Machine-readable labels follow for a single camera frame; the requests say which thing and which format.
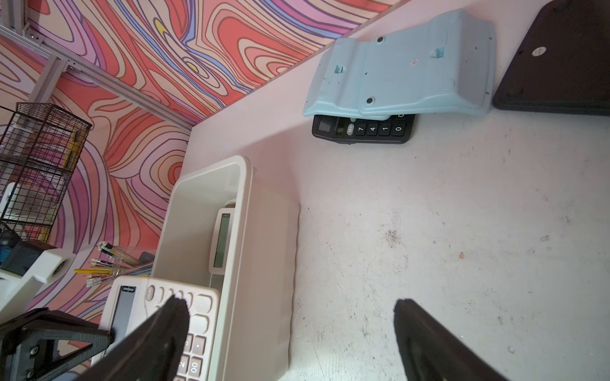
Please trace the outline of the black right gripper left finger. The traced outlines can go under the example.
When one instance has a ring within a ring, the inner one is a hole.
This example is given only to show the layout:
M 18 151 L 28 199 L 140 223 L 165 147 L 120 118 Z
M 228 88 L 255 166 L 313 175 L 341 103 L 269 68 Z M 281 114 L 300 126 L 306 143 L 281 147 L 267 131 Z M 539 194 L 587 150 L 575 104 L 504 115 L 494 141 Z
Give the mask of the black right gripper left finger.
M 173 380 L 184 353 L 190 315 L 174 296 L 79 380 Z

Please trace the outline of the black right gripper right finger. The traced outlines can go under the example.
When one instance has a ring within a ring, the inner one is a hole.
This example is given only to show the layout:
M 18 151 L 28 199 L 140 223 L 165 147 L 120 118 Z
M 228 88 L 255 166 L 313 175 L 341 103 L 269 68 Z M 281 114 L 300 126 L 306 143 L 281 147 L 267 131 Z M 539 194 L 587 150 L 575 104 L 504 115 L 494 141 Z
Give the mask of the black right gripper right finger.
M 394 307 L 394 330 L 409 380 L 504 380 L 412 299 Z

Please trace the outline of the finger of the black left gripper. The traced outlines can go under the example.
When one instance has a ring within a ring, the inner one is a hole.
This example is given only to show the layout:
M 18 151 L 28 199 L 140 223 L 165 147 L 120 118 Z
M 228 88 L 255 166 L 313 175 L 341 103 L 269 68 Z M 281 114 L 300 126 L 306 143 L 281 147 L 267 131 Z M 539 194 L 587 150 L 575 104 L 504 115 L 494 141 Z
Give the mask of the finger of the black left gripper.
M 108 349 L 114 335 L 92 322 L 40 308 L 1 324 L 1 379 L 54 380 Z

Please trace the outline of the white plastic storage box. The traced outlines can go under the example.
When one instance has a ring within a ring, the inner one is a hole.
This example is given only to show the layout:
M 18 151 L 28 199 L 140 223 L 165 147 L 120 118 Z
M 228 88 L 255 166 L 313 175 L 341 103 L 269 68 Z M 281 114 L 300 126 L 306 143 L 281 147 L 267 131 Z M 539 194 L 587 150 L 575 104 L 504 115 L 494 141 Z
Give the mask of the white plastic storage box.
M 226 207 L 235 208 L 227 266 L 213 275 L 214 223 Z M 286 373 L 299 212 L 242 156 L 183 175 L 173 188 L 152 274 L 219 291 L 210 379 L 278 380 Z

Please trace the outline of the black calculator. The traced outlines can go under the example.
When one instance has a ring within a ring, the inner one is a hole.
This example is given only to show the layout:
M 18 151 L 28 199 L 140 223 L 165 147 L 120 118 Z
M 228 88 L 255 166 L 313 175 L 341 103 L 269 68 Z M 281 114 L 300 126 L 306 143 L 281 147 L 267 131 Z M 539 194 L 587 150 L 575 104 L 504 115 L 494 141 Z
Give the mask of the black calculator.
M 500 82 L 500 110 L 609 114 L 609 2 L 551 1 Z
M 338 144 L 404 144 L 415 121 L 414 114 L 394 115 L 383 121 L 316 115 L 311 133 Z

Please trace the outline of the light blue calculator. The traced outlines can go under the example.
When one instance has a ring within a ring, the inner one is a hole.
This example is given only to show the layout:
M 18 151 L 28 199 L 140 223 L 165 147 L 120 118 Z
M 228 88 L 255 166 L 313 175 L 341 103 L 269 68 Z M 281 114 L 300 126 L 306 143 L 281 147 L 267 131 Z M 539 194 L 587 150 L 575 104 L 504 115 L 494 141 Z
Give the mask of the light blue calculator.
M 453 10 L 371 41 L 335 41 L 318 64 L 303 115 L 481 116 L 490 109 L 495 68 L 492 22 Z

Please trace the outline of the pink calculator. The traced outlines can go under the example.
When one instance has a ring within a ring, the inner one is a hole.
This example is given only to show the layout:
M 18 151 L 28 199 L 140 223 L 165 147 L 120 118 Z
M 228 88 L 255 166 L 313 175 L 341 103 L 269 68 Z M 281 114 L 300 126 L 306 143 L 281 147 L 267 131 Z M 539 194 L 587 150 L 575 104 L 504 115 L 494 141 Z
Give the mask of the pink calculator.
M 99 324 L 114 341 L 91 363 L 105 366 L 108 380 L 205 380 L 219 302 L 214 288 L 118 277 Z

